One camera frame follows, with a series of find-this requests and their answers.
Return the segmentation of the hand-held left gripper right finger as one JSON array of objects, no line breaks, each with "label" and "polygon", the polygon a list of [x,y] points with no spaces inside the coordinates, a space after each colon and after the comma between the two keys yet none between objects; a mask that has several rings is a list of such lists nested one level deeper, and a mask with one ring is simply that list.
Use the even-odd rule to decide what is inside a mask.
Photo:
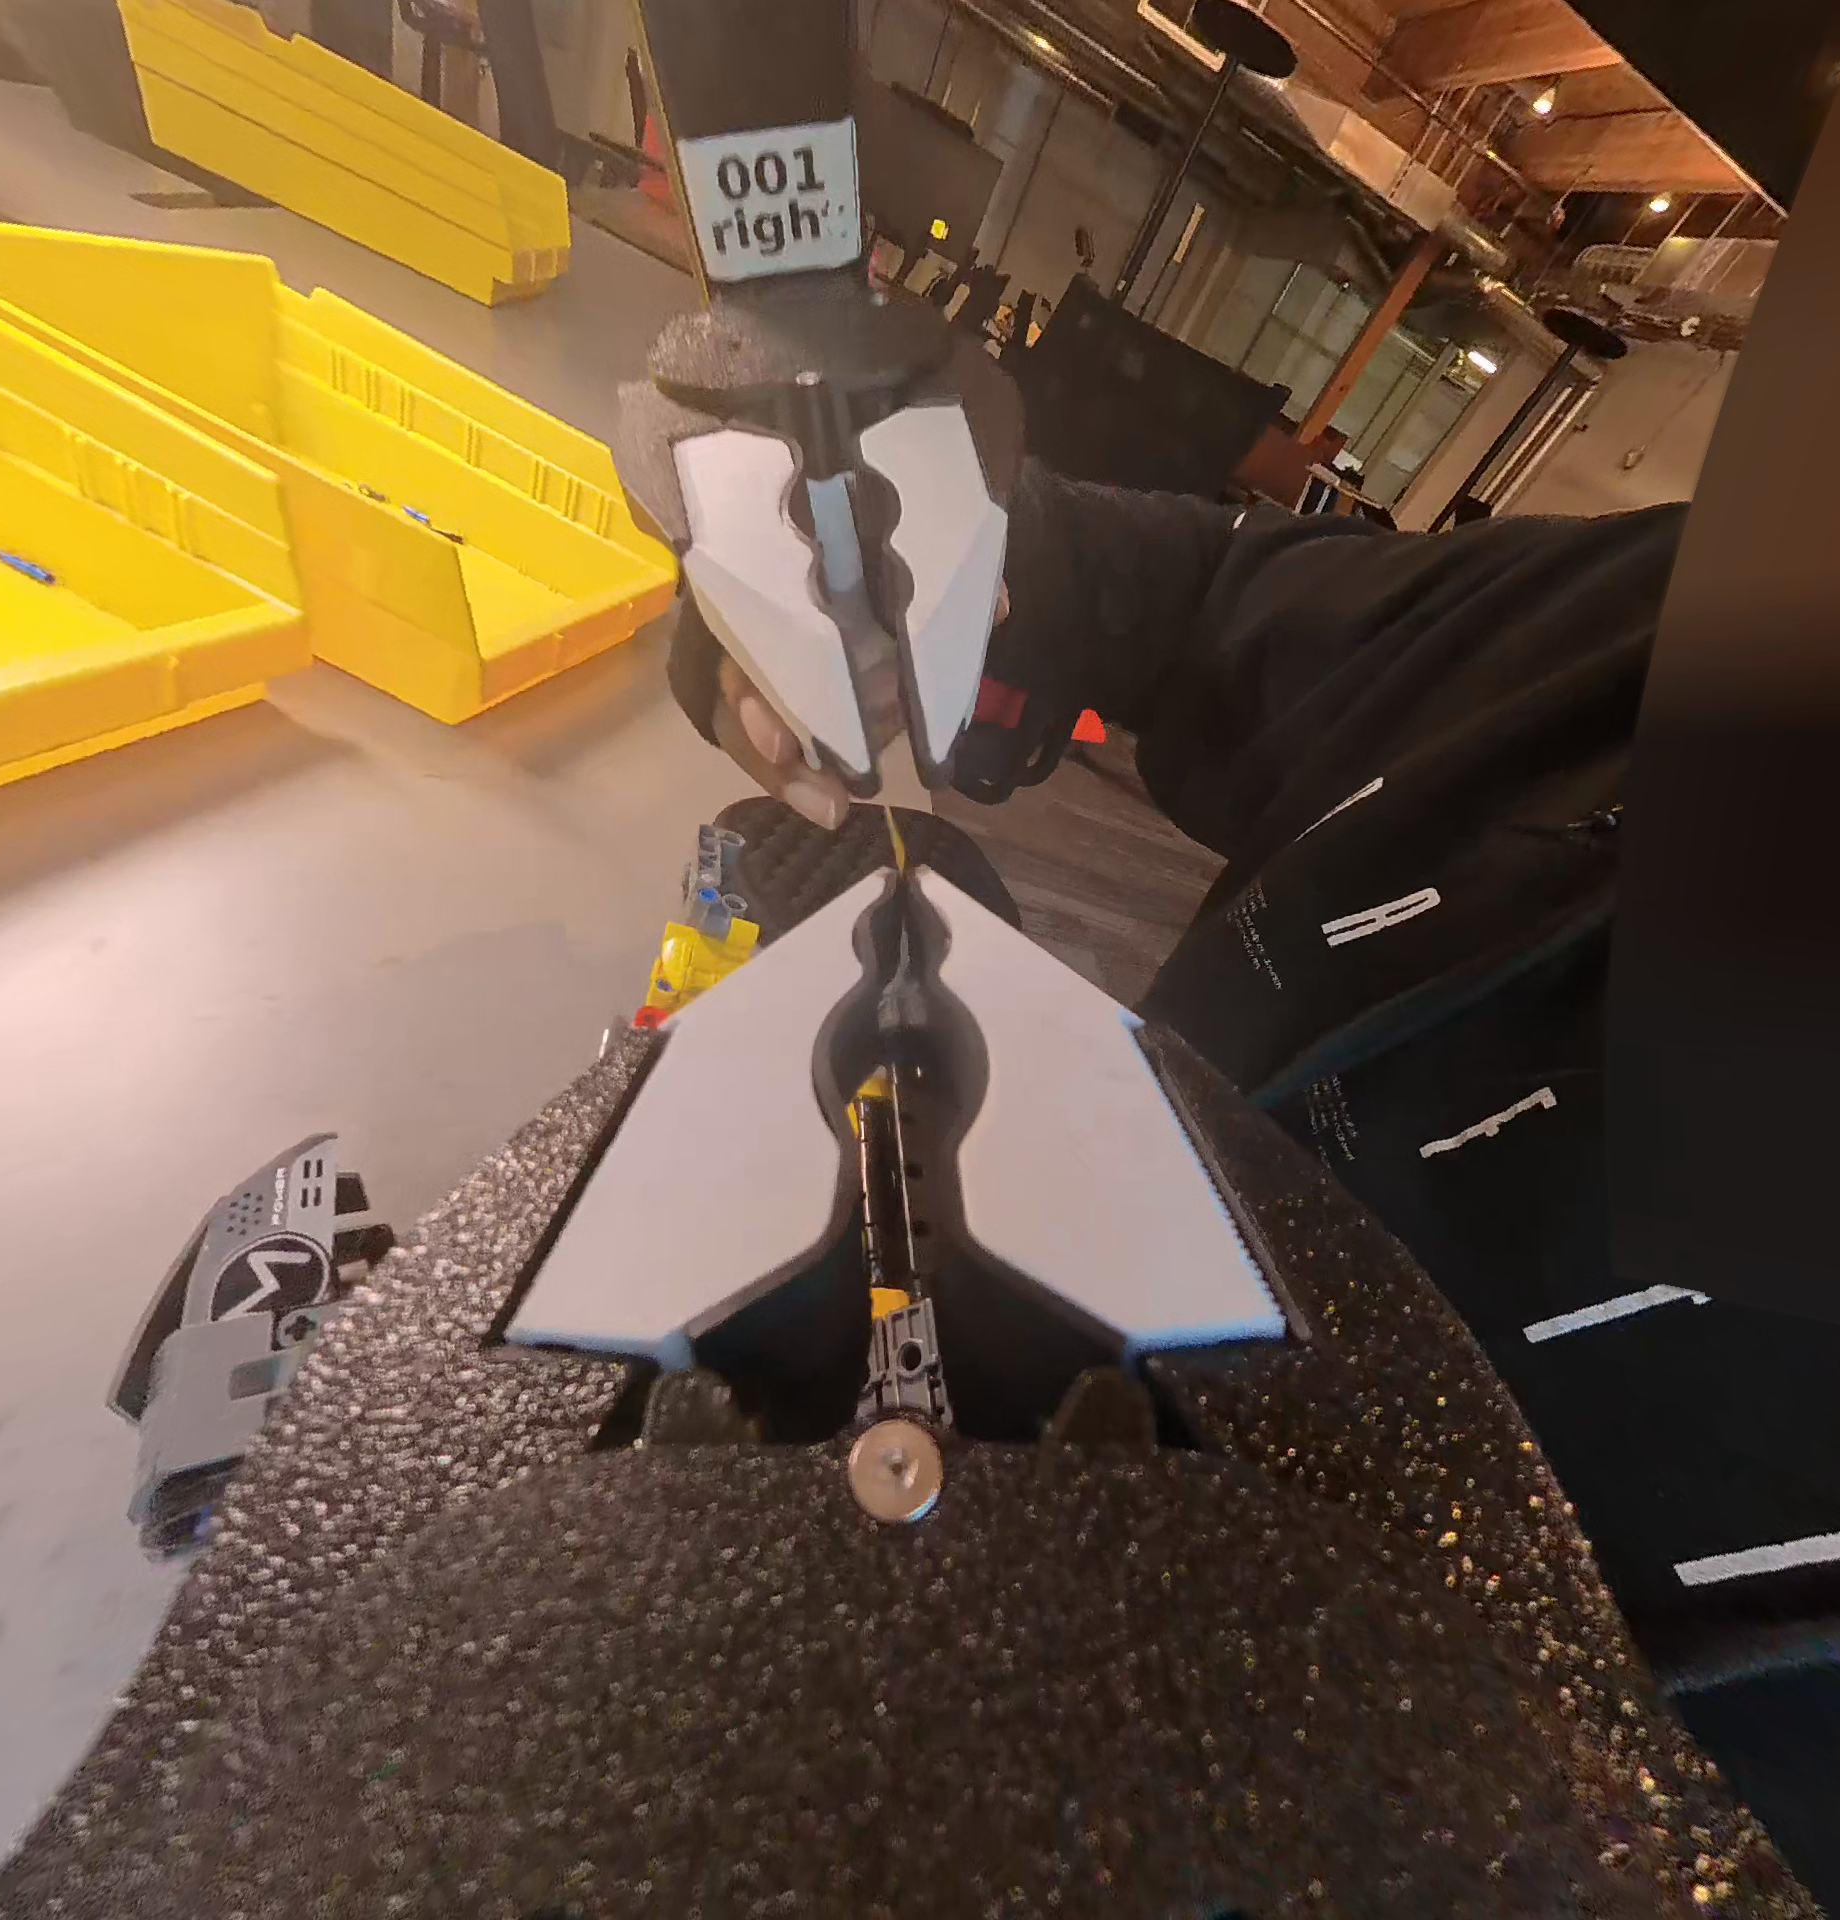
[{"label": "hand-held left gripper right finger", "polygon": [[960,1424],[1035,1436],[1088,1372],[1285,1342],[1144,1023],[930,871],[913,956],[943,1061],[936,1306]]}]

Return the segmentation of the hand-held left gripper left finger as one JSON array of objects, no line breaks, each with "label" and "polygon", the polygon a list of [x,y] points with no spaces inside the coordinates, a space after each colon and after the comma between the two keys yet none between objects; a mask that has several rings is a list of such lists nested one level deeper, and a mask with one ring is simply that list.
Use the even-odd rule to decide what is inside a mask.
[{"label": "hand-held left gripper left finger", "polygon": [[885,1063],[903,876],[864,876],[659,1031],[499,1337],[714,1376],[769,1436],[858,1428],[871,1340],[861,1087]]}]

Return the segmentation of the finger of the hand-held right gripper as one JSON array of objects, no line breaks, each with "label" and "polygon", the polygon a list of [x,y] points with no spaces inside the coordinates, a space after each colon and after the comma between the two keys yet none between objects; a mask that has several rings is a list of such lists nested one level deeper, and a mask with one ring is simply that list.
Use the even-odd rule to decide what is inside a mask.
[{"label": "finger of the hand-held right gripper", "polygon": [[908,406],[868,426],[856,478],[908,749],[918,779],[940,788],[981,698],[1007,512],[954,400]]},{"label": "finger of the hand-held right gripper", "polygon": [[811,524],[839,531],[833,561],[794,518],[799,454],[778,434],[714,429],[674,443],[684,522],[674,698],[720,747],[739,701],[722,672],[776,715],[796,758],[852,797],[882,797],[882,622],[864,594],[843,479],[811,487]]}]

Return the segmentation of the person's right forearm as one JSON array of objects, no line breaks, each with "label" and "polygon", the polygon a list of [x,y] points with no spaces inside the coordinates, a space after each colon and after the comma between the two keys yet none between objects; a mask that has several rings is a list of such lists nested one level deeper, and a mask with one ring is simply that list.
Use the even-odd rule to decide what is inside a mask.
[{"label": "person's right forearm", "polygon": [[1108,488],[1030,458],[987,652],[974,794],[1091,710],[1146,791],[1248,876],[1368,779],[1402,809],[1611,802],[1690,503],[1438,534]]}]

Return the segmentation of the person's right hand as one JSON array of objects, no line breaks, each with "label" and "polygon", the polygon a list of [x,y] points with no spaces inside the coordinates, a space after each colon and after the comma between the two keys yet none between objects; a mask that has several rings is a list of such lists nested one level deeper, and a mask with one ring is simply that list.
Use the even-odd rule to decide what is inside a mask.
[{"label": "person's right hand", "polygon": [[714,744],[770,799],[785,804],[820,832],[839,832],[852,794],[828,766],[816,766],[784,717],[748,680],[739,659],[720,655],[714,668]]}]

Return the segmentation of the black mesh office chair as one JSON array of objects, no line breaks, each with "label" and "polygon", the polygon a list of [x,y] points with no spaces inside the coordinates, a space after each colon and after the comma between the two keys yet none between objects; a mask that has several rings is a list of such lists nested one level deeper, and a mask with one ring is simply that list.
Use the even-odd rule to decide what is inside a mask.
[{"label": "black mesh office chair", "polygon": [[1022,910],[979,844],[923,809],[852,804],[828,832],[803,820],[787,804],[749,797],[725,806],[713,827],[741,843],[729,882],[758,926],[758,944],[784,936],[861,878],[892,865],[891,829],[899,832],[908,863],[931,868],[1010,928],[1024,928]]}]

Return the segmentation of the person in black hoodie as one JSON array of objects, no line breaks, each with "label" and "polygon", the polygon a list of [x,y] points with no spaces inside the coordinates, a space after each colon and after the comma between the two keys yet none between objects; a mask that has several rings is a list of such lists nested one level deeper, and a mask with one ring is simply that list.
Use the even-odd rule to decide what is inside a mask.
[{"label": "person in black hoodie", "polygon": [[1426,820],[1375,778],[1248,876],[1221,857],[1146,1007],[1406,1246],[1629,1621],[1785,1638],[1840,1622],[1840,1329],[1715,1253],[1644,1280],[1612,1248],[1634,746],[1607,804]]}]

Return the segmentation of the grey robot model head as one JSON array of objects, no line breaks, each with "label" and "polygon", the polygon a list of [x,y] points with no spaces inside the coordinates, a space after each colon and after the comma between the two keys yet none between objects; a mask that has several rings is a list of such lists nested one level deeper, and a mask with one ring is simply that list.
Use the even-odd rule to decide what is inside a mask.
[{"label": "grey robot model head", "polygon": [[212,1202],[106,1392],[137,1437],[124,1514],[145,1558],[204,1547],[302,1363],[394,1246],[333,1134],[297,1141]]}]

